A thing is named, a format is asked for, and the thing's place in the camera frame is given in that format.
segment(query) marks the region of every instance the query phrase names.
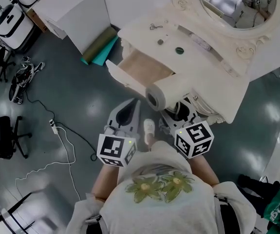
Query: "cardboard box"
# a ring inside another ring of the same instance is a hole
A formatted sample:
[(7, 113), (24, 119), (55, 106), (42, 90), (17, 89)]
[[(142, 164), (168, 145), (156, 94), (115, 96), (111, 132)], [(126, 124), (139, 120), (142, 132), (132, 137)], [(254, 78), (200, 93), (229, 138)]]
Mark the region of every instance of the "cardboard box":
[(43, 23), (43, 21), (39, 18), (39, 16), (36, 14), (36, 12), (33, 9), (29, 9), (27, 11), (27, 15), (32, 20), (39, 29), (41, 29), (42, 32), (46, 32), (48, 28), (46, 25)]

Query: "oval mirror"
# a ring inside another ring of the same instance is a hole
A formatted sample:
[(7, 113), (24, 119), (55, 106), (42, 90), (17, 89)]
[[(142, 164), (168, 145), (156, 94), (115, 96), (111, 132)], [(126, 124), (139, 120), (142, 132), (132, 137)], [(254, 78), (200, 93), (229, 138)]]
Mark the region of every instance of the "oval mirror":
[(251, 29), (273, 15), (276, 0), (201, 0), (208, 14), (221, 17), (231, 27)]

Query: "white cylinder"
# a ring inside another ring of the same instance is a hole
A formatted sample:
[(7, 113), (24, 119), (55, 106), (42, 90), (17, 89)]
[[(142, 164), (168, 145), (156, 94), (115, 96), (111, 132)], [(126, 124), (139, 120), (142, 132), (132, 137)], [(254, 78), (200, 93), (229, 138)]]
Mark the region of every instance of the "white cylinder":
[(188, 96), (191, 88), (186, 74), (174, 74), (146, 88), (146, 100), (152, 109), (161, 111)]

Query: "green round object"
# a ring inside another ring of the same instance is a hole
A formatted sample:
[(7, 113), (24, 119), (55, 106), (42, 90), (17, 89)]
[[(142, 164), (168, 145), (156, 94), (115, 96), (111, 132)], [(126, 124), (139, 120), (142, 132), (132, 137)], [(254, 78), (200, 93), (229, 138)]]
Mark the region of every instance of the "green round object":
[(175, 52), (176, 52), (177, 54), (181, 55), (181, 54), (184, 53), (184, 49), (181, 48), (181, 47), (176, 47), (176, 48), (175, 48)]

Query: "flower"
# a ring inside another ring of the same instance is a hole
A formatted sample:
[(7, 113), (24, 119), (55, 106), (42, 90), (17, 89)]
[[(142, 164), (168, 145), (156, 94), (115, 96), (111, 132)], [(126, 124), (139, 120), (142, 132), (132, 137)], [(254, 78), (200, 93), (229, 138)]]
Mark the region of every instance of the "flower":
[(162, 189), (162, 192), (166, 192), (165, 201), (167, 203), (173, 201), (180, 194), (181, 190), (186, 193), (190, 193), (193, 190), (190, 185), (193, 179), (178, 171), (175, 171), (173, 175), (162, 176), (162, 179), (167, 182), (166, 186)]
[(126, 187), (127, 193), (134, 193), (135, 203), (140, 203), (144, 198), (149, 196), (154, 200), (161, 201), (162, 198), (159, 190), (163, 187), (163, 182), (158, 182), (158, 177), (134, 178), (134, 184)]

